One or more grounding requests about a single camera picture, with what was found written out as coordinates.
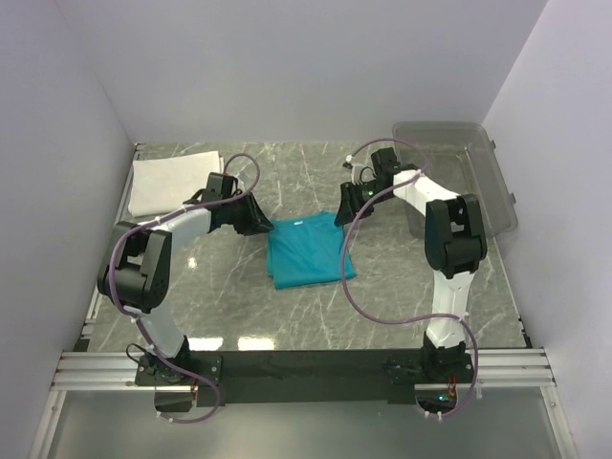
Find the teal t shirt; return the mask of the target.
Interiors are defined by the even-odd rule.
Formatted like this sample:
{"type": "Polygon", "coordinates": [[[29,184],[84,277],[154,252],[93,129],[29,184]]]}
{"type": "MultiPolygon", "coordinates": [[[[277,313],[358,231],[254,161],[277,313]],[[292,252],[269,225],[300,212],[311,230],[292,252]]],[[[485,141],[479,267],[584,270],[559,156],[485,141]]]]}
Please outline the teal t shirt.
{"type": "Polygon", "coordinates": [[[267,274],[274,287],[287,289],[340,280],[342,227],[329,211],[272,220],[267,239],[267,274]]]}

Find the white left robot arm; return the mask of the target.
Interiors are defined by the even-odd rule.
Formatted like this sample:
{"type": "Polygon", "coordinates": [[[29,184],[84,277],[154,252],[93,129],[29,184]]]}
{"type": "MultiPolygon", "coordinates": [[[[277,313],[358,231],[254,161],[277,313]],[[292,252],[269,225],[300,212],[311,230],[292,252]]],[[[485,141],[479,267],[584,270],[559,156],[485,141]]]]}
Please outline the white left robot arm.
{"type": "Polygon", "coordinates": [[[188,339],[166,300],[174,252],[225,225],[243,236],[273,230],[237,178],[211,172],[207,185],[179,209],[145,223],[120,221],[112,229],[98,271],[98,291],[136,323],[146,342],[139,368],[164,384],[182,383],[196,373],[188,339]]]}

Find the clear plastic bin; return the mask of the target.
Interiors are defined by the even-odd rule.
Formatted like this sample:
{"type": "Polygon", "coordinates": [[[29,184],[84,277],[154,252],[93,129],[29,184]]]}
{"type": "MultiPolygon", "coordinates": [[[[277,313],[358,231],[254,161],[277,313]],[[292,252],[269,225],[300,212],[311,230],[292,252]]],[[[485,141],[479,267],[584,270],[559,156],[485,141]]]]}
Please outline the clear plastic bin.
{"type": "Polygon", "coordinates": [[[427,176],[459,194],[478,196],[488,236],[515,230],[514,196],[508,190],[495,144],[474,122],[402,121],[393,125],[396,153],[403,164],[430,161],[427,176]]]}

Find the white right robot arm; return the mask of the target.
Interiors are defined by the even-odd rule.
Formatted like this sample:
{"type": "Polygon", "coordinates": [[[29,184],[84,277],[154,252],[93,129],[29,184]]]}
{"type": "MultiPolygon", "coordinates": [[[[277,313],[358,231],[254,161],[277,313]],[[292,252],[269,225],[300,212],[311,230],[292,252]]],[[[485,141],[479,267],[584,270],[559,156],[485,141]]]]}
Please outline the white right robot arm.
{"type": "Polygon", "coordinates": [[[419,371],[434,381],[471,371],[473,363],[465,343],[468,298],[488,252],[479,200],[438,185],[414,164],[401,164],[391,147],[372,153],[371,162],[372,180],[340,185],[335,225],[352,230],[372,213],[375,204],[393,197],[425,217],[424,247],[433,271],[433,298],[419,371]]]}

